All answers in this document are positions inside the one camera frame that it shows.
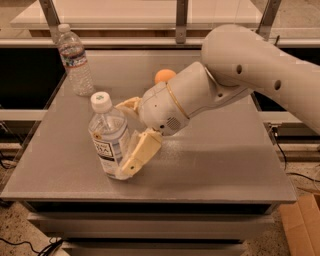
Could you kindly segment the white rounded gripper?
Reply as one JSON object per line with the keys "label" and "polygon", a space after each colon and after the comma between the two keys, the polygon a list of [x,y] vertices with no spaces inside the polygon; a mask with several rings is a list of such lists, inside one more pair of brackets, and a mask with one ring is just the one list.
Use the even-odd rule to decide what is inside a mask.
{"label": "white rounded gripper", "polygon": [[162,135],[174,135],[189,123],[187,114],[166,82],[156,84],[142,98],[129,98],[116,108],[127,118],[140,119],[148,127],[144,132],[133,132],[125,158],[115,172],[117,179],[133,177],[160,150]]}

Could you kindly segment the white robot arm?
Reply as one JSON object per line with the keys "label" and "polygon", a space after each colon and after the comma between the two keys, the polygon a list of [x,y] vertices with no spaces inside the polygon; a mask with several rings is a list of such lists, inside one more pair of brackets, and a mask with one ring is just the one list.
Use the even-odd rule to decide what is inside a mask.
{"label": "white robot arm", "polygon": [[204,39],[201,60],[142,97],[117,105],[146,126],[115,177],[134,176],[162,146],[165,136],[186,127],[203,111],[224,107],[256,91],[320,133],[320,66],[293,57],[248,28],[221,25]]}

